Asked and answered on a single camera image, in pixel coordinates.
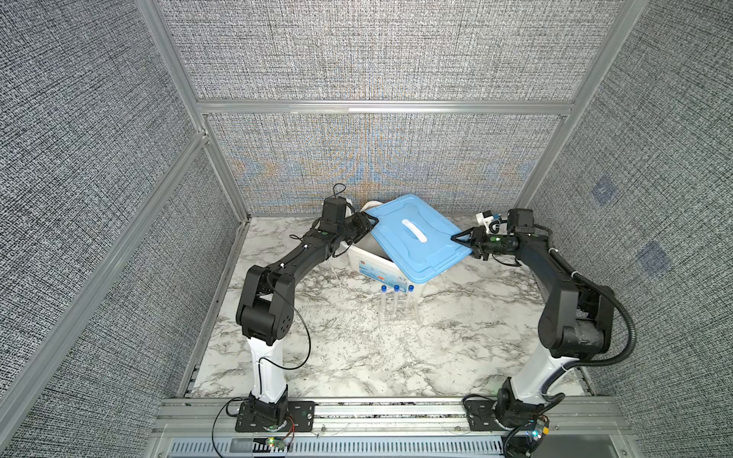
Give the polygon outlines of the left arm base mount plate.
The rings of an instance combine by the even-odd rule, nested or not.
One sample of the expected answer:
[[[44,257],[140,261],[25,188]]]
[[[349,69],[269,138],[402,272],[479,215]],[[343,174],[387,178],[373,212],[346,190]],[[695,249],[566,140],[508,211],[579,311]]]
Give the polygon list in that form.
[[[288,401],[280,404],[259,400],[244,401],[236,417],[236,432],[285,433],[311,432],[317,404],[312,401]]]

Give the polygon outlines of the clear test tube rack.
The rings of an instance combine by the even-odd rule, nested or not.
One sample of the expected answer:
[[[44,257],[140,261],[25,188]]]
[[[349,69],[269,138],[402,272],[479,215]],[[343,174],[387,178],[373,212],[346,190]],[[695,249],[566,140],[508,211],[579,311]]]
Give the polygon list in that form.
[[[375,301],[378,329],[421,326],[424,322],[416,291],[381,291],[376,294]]]

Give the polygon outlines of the white plastic storage bin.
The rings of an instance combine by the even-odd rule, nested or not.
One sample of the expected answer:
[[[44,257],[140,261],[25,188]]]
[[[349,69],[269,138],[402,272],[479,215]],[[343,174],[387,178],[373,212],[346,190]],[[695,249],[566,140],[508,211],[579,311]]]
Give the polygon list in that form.
[[[408,288],[412,286],[413,295],[419,298],[425,287],[433,282],[433,280],[416,282],[409,279],[399,266],[391,260],[391,257],[379,244],[378,240],[374,238],[372,232],[369,232],[356,244],[351,244],[347,248],[347,257],[349,258],[350,267],[355,272],[376,282],[381,282],[389,292],[393,292],[394,288],[398,286],[402,293],[407,293]]]

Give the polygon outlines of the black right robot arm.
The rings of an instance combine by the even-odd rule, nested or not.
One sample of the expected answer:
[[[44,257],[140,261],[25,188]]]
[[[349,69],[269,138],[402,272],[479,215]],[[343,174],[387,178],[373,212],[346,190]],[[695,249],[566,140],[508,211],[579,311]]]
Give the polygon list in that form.
[[[538,321],[538,348],[528,363],[500,387],[494,416],[503,427],[522,427],[559,401],[550,387],[567,371],[610,347],[614,305],[580,275],[551,242],[552,231],[534,222],[530,209],[515,208],[505,219],[484,212],[479,225],[450,239],[475,259],[511,256],[528,267],[547,293]]]

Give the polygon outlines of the test tube blue cap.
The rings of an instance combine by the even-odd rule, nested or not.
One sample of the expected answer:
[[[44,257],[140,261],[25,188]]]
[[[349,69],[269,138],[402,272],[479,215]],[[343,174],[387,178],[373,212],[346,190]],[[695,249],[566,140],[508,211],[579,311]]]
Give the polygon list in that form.
[[[384,326],[387,322],[387,298],[389,297],[389,288],[385,284],[381,286],[380,305],[378,310],[379,326]]]
[[[417,314],[417,304],[415,301],[415,293],[414,293],[415,286],[413,284],[410,284],[408,286],[408,291],[406,295],[406,307],[408,307],[408,311],[412,313],[412,315]]]
[[[391,308],[389,309],[389,316],[391,317],[392,321],[398,320],[398,315],[399,315],[399,310],[400,310],[400,299],[401,299],[401,288],[399,284],[395,284],[395,286],[393,286]]]

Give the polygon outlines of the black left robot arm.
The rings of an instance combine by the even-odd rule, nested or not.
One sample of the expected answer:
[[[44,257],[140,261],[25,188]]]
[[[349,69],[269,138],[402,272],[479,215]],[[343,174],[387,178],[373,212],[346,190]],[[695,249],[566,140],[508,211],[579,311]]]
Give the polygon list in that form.
[[[375,229],[379,219],[356,211],[346,198],[326,198],[320,218],[295,240],[298,246],[278,261],[254,265],[244,277],[236,322],[246,337],[254,385],[244,401],[245,411],[257,420],[278,426],[286,421],[288,385],[284,374],[301,367],[283,362],[282,340],[295,319],[296,287],[316,266],[337,256],[342,244],[352,246]]]

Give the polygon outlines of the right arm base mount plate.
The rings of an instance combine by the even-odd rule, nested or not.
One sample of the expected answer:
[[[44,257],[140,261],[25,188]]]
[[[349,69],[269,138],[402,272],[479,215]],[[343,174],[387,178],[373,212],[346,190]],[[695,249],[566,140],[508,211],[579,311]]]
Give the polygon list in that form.
[[[494,412],[494,398],[467,395],[461,400],[462,408],[465,411],[469,429],[472,432],[506,431],[511,430],[505,427],[496,419]]]

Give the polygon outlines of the blue plastic bin lid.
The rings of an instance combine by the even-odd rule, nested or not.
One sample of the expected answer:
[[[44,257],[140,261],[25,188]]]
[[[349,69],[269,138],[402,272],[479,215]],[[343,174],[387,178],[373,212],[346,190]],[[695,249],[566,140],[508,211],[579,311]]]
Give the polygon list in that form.
[[[452,237],[460,229],[418,196],[408,194],[365,211],[370,234],[413,284],[426,284],[471,255]]]

